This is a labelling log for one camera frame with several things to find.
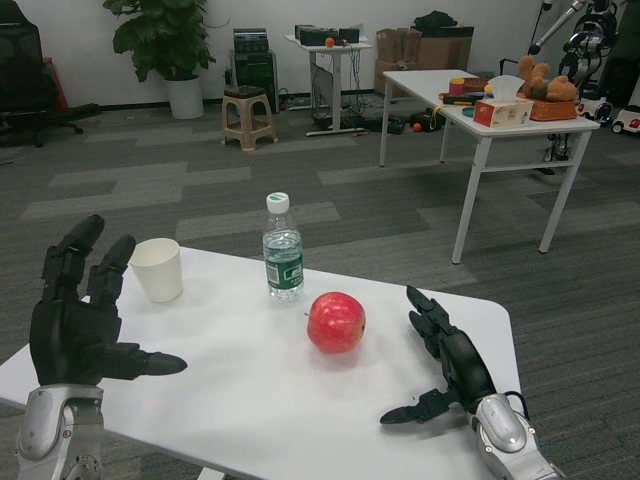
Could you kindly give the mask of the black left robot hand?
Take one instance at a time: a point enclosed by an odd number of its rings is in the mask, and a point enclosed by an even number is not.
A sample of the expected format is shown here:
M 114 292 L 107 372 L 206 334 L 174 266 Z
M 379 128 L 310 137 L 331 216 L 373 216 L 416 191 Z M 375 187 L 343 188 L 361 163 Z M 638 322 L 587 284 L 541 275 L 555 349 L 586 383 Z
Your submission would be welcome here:
M 44 288 L 30 326 L 31 358 L 42 386 L 96 386 L 103 379 L 134 380 L 184 371 L 183 359 L 143 351 L 137 343 L 118 340 L 122 319 L 117 300 L 136 241 L 118 239 L 102 261 L 89 270 L 87 295 L 78 293 L 85 261 L 101 236 L 104 219 L 93 214 L 47 249 L 41 278 Z

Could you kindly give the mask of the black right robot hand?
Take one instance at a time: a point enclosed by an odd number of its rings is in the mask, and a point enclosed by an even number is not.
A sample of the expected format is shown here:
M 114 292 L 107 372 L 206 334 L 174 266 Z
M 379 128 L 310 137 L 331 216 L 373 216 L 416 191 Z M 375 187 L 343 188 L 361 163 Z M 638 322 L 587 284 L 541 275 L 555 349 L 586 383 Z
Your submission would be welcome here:
M 432 389 L 422 394 L 415 405 L 402 406 L 380 418 L 383 425 L 409 422 L 426 423 L 446 412 L 452 404 L 475 414 L 487 396 L 497 392 L 490 372 L 467 333 L 452 325 L 446 310 L 413 286 L 406 295 L 414 309 L 409 320 L 424 341 L 429 354 L 442 368 L 447 389 Z

